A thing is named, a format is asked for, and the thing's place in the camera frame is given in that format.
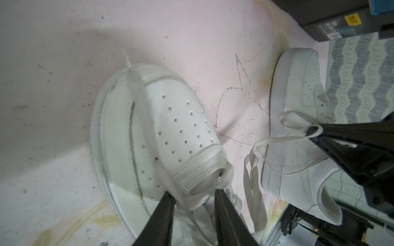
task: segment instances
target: sneaker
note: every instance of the sneaker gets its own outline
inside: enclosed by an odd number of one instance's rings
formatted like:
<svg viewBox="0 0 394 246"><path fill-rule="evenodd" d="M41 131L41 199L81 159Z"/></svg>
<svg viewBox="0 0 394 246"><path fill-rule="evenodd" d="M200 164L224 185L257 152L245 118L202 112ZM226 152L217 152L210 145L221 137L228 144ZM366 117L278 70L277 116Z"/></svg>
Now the sneaker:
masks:
<svg viewBox="0 0 394 246"><path fill-rule="evenodd" d="M176 73L128 65L104 85L93 110L91 147L102 188L135 239L169 191L177 201L172 245L217 244L215 189L239 213L242 202L209 116Z"/></svg>
<svg viewBox="0 0 394 246"><path fill-rule="evenodd" d="M261 184L265 191L338 225L342 212L324 183L340 168L308 139L322 132L319 123L333 123L319 69L318 54L310 48L293 48L281 55L271 88L269 138L255 144L246 162L250 159L253 166L264 161ZM318 131L306 137L311 125ZM265 156L262 146L267 146Z"/></svg>

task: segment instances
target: patterned rug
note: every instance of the patterned rug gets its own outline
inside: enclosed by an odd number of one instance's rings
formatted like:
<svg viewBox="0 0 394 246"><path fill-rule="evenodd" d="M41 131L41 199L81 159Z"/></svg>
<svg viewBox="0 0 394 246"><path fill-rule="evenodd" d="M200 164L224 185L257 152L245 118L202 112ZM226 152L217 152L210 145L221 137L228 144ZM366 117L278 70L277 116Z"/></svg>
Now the patterned rug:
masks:
<svg viewBox="0 0 394 246"><path fill-rule="evenodd" d="M330 42L326 91L336 124L376 122L394 111L394 39L377 33ZM362 186L344 171L326 182L340 202L394 224L386 214L367 205Z"/></svg>

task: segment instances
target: pink floor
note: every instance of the pink floor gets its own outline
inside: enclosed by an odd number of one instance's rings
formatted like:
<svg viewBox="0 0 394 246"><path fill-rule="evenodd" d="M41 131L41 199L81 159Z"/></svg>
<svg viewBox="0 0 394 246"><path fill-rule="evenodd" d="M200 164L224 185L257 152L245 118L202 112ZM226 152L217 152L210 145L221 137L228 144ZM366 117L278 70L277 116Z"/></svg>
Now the pink floor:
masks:
<svg viewBox="0 0 394 246"><path fill-rule="evenodd" d="M279 55L328 43L270 1L14 0L0 3L0 245L130 245L88 144L100 87L132 63L180 74L206 107L244 200L243 159L268 136ZM265 194L270 223L286 206ZM244 203L244 216L250 216Z"/></svg>

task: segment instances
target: yellow label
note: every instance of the yellow label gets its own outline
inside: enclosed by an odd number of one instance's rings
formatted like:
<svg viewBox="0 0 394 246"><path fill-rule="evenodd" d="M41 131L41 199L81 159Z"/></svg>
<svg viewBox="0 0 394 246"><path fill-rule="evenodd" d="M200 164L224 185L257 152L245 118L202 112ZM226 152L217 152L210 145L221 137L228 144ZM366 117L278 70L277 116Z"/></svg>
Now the yellow label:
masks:
<svg viewBox="0 0 394 246"><path fill-rule="evenodd" d="M358 13L346 15L345 20L349 24L349 26L361 25L361 20Z"/></svg>

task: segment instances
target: shoe sole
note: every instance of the shoe sole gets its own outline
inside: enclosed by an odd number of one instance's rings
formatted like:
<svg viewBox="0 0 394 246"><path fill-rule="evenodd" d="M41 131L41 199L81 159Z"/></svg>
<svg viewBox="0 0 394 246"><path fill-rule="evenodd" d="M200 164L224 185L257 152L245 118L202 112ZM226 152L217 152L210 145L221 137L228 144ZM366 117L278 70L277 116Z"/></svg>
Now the shoe sole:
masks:
<svg viewBox="0 0 394 246"><path fill-rule="evenodd" d="M126 74L127 70L128 68L125 68L115 73L101 88L100 92L98 93L95 106L93 108L92 119L90 123L90 147L92 151L93 162L96 168L97 177L99 178L98 180L106 195L107 200L112 204L112 206L115 208L116 212L119 215L122 214L121 208L114 202L115 198L113 197L112 191L110 189L110 181L107 176L109 171L108 165L106 164L105 150L102 147L103 134L101 129L101 115L107 94L113 88L115 88L118 79L122 78ZM123 216L119 217L122 222L127 225L126 221L123 220ZM128 226L127 228L134 237L134 239L136 239L137 235L134 230Z"/></svg>

